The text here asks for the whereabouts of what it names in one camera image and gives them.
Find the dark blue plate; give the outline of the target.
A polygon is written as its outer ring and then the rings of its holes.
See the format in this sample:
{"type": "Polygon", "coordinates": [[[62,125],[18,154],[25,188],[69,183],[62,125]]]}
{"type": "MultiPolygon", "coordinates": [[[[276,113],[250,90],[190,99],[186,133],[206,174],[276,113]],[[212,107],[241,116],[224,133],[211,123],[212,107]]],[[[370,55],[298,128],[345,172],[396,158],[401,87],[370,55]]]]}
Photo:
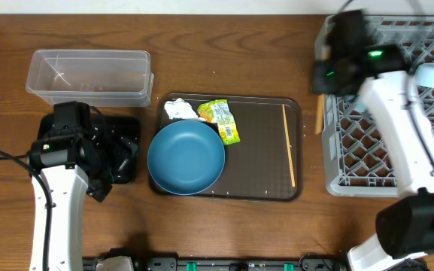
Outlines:
{"type": "Polygon", "coordinates": [[[220,136],[196,120],[179,120],[163,127],[147,153],[147,167],[156,185],[181,196],[208,189],[220,177],[225,162],[220,136]]]}

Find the light blue cup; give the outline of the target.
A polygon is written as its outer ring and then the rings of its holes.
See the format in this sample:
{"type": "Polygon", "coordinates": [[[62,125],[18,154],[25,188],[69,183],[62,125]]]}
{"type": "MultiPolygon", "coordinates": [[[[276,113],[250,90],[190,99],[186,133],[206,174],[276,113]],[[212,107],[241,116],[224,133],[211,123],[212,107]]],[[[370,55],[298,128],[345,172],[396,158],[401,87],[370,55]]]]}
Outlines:
{"type": "Polygon", "coordinates": [[[360,99],[356,99],[354,101],[354,110],[360,114],[363,114],[366,111],[366,106],[360,99]]]}

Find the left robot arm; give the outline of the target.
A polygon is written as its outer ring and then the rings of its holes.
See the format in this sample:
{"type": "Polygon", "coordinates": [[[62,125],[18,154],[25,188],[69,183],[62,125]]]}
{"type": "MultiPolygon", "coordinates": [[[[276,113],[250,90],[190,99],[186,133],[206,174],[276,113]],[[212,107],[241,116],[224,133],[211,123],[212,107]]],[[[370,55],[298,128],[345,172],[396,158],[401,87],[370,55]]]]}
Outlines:
{"type": "Polygon", "coordinates": [[[103,202],[115,184],[135,179],[140,123],[104,116],[83,102],[54,105],[41,119],[26,155],[35,195],[31,270],[136,270],[122,248],[103,257],[82,254],[86,197],[103,202]]]}

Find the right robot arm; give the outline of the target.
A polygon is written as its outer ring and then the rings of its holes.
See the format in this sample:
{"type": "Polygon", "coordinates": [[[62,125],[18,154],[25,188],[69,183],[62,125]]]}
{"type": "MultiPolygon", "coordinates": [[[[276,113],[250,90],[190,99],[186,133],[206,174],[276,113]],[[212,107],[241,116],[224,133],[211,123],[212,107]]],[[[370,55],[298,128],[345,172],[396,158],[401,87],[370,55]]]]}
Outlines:
{"type": "Polygon", "coordinates": [[[375,234],[347,252],[346,268],[391,270],[434,253],[434,132],[402,50],[376,44],[361,10],[339,11],[331,21],[313,91],[358,96],[384,140],[399,196],[378,213],[375,234]]]}

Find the green snack wrapper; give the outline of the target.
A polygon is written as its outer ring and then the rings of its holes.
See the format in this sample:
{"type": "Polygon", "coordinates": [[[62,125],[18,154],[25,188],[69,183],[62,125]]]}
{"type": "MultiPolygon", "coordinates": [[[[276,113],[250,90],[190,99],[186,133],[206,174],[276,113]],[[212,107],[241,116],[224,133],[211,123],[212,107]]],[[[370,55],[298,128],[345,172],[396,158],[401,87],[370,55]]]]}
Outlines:
{"type": "Polygon", "coordinates": [[[197,113],[209,123],[215,123],[224,145],[232,145],[241,141],[235,118],[229,110],[226,99],[217,99],[201,104],[197,113]]]}

